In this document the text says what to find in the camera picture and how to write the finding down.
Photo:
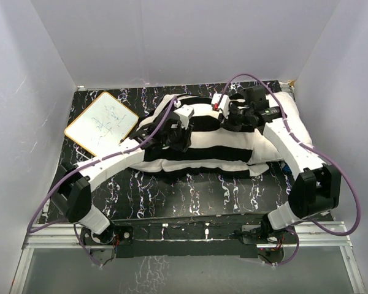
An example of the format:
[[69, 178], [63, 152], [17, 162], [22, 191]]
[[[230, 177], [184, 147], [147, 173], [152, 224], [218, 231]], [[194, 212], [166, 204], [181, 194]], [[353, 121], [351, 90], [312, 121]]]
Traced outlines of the white pillow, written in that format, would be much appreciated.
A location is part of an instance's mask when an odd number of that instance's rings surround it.
[[294, 178], [306, 168], [319, 168], [321, 161], [318, 156], [301, 146], [311, 147], [312, 139], [301, 121], [293, 98], [287, 92], [278, 92], [273, 96], [268, 94], [266, 99], [271, 107], [282, 105], [287, 118], [267, 123], [263, 132], [255, 131], [254, 147], [248, 163], [258, 165], [284, 160]]

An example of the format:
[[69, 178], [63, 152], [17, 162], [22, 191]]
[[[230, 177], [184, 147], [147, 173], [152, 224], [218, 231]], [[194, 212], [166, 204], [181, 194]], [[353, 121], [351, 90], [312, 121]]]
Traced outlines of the black white striped pillowcase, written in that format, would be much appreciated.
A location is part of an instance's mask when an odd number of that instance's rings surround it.
[[168, 94], [139, 125], [153, 122], [175, 97], [194, 110], [190, 120], [194, 126], [190, 147], [184, 153], [165, 149], [156, 159], [145, 159], [133, 165], [133, 169], [148, 173], [219, 169], [258, 176], [268, 169], [267, 162], [280, 160], [279, 153], [260, 131], [244, 127], [241, 132], [232, 132], [222, 128], [208, 97]]

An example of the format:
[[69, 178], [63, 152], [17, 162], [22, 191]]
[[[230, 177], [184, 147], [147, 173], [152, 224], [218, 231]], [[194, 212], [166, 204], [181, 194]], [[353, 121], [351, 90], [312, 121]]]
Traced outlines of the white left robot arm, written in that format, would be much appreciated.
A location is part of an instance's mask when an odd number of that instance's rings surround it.
[[88, 228], [101, 244], [109, 244], [114, 229], [109, 218], [91, 200], [100, 184], [133, 165], [149, 163], [163, 151], [185, 152], [191, 144], [193, 107], [184, 105], [166, 111], [118, 145], [113, 154], [94, 157], [72, 167], [61, 166], [61, 179], [50, 192], [50, 200], [65, 219]]

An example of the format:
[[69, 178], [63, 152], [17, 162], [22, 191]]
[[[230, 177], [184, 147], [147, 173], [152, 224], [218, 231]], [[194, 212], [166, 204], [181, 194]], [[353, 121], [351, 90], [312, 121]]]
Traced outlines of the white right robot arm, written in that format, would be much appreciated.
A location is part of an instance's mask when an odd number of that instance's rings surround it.
[[298, 139], [289, 125], [297, 110], [285, 108], [276, 94], [257, 86], [248, 88], [239, 99], [243, 106], [226, 94], [214, 94], [210, 104], [228, 129], [238, 132], [243, 126], [257, 128], [289, 166], [294, 178], [288, 200], [264, 215], [260, 226], [252, 230], [268, 243], [275, 243], [289, 226], [338, 206], [342, 175], [335, 164], [327, 164]]

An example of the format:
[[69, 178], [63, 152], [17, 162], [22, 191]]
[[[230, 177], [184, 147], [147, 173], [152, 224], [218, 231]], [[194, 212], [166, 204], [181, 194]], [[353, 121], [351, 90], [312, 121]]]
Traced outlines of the yellow framed whiteboard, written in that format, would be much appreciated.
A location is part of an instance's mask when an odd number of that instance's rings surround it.
[[108, 92], [99, 95], [64, 130], [66, 137], [93, 156], [117, 151], [139, 117]]

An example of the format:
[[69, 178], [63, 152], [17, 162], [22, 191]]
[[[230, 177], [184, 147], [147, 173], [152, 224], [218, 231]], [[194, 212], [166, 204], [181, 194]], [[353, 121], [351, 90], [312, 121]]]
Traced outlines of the aluminium table frame rail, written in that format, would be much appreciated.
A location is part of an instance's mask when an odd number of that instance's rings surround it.
[[310, 223], [282, 248], [229, 239], [236, 223], [136, 224], [132, 244], [93, 246], [67, 224], [25, 242], [12, 293], [365, 293], [350, 239]]

